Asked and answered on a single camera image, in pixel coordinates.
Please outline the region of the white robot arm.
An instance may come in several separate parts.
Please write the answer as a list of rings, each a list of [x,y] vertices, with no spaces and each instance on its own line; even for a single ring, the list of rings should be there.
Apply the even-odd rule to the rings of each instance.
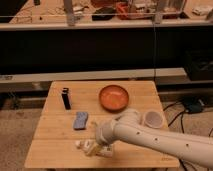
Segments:
[[[140,119],[137,110],[127,109],[98,124],[87,155],[93,156],[104,146],[122,141],[213,169],[213,138],[152,129],[142,126]]]

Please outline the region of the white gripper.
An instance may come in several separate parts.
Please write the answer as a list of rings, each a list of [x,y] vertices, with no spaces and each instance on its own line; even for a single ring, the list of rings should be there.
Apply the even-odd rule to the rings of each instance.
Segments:
[[[95,138],[87,139],[84,143],[84,152],[86,156],[112,157],[114,146],[105,142],[102,136],[101,124],[92,122]]]

